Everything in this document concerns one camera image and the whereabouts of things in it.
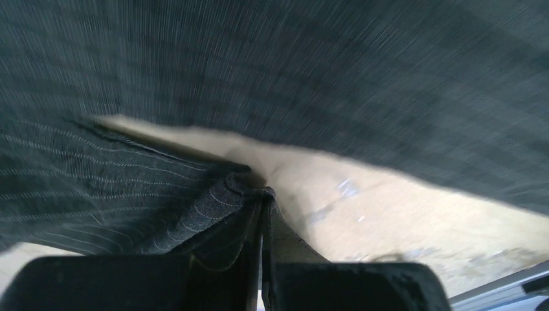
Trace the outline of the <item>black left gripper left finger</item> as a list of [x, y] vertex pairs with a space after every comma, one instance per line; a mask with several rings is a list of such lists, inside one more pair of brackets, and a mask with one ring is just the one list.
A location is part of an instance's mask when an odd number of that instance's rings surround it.
[[1, 295], [2, 310], [254, 310], [262, 201], [162, 255], [41, 257]]

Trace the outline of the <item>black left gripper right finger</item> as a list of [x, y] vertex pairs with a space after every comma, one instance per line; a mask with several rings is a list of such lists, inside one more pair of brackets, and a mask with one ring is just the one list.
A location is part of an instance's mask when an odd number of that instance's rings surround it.
[[262, 301], [266, 310], [450, 310], [442, 283], [413, 262], [330, 262], [262, 206]]

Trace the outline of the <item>dark pinstriped button shirt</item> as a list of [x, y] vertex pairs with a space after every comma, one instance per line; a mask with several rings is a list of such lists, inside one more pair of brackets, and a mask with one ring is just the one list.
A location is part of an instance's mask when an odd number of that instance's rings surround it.
[[548, 260], [547, 1], [2, 1], [1, 287], [44, 255]]

